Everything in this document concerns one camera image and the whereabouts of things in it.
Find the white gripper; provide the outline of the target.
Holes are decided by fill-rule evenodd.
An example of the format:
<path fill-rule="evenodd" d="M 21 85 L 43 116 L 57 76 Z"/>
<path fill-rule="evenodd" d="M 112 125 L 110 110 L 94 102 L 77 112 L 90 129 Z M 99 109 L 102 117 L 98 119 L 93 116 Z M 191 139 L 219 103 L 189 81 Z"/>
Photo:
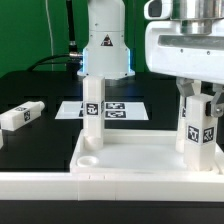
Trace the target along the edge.
<path fill-rule="evenodd" d="M 178 76 L 183 97 L 193 79 L 224 84 L 224 0 L 148 0 L 144 17 L 150 71 Z"/>

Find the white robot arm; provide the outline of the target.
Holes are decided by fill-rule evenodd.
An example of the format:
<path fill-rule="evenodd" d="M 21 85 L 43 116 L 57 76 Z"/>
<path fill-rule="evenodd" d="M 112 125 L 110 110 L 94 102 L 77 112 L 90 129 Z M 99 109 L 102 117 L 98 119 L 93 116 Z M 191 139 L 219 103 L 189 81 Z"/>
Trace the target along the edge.
<path fill-rule="evenodd" d="M 124 43 L 122 0 L 88 0 L 89 41 L 81 76 L 119 80 L 130 77 L 130 50 Z M 175 76 L 182 96 L 193 94 L 195 80 L 215 93 L 207 109 L 224 115 L 224 0 L 148 0 L 144 18 L 145 60 L 150 71 Z"/>

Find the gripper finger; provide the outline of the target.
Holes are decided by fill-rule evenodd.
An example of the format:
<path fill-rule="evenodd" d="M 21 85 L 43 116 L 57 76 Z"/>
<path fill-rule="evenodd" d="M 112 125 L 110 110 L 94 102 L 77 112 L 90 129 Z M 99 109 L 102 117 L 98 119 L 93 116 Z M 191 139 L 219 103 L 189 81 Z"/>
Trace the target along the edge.
<path fill-rule="evenodd" d="M 215 95 L 211 101 L 206 103 L 205 114 L 207 116 L 219 118 L 224 115 L 224 85 L 214 84 L 213 92 Z"/>

